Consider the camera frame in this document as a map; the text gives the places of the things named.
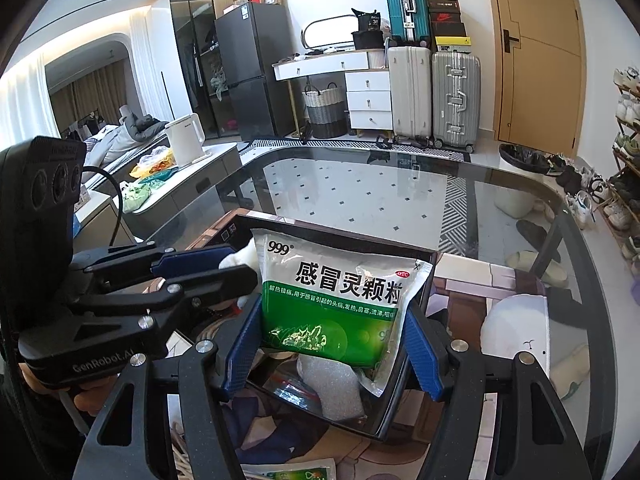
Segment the left hand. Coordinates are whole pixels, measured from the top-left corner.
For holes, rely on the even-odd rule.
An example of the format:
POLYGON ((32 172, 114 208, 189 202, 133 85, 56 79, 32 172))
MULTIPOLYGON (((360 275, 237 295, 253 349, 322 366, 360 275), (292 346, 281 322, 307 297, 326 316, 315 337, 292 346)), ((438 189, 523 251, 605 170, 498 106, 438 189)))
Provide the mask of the left hand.
MULTIPOLYGON (((51 390, 46 388, 28 367, 26 363, 20 364, 20 370, 29 388, 40 394, 58 394, 60 390, 51 390)), ((103 404, 110 395, 118 376, 111 376, 96 380, 95 382, 87 382, 79 386, 79 392, 74 396, 73 402, 76 408, 81 412, 86 412, 91 416, 101 411, 103 404)))

